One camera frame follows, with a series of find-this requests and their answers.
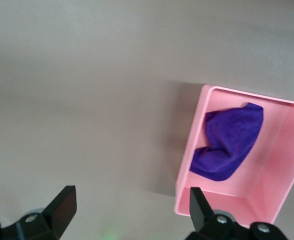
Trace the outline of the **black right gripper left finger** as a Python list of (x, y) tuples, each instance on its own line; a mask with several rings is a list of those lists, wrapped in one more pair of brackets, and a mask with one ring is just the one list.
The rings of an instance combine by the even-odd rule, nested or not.
[(76, 187), (68, 185), (42, 212), (32, 212), (16, 223), (20, 240), (58, 240), (77, 211)]

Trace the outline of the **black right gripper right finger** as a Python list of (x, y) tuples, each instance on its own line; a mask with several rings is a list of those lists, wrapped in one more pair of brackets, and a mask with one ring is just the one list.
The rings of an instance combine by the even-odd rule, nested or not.
[(248, 240), (250, 231), (222, 213), (214, 213), (202, 190), (190, 188), (190, 217), (194, 226), (187, 240)]

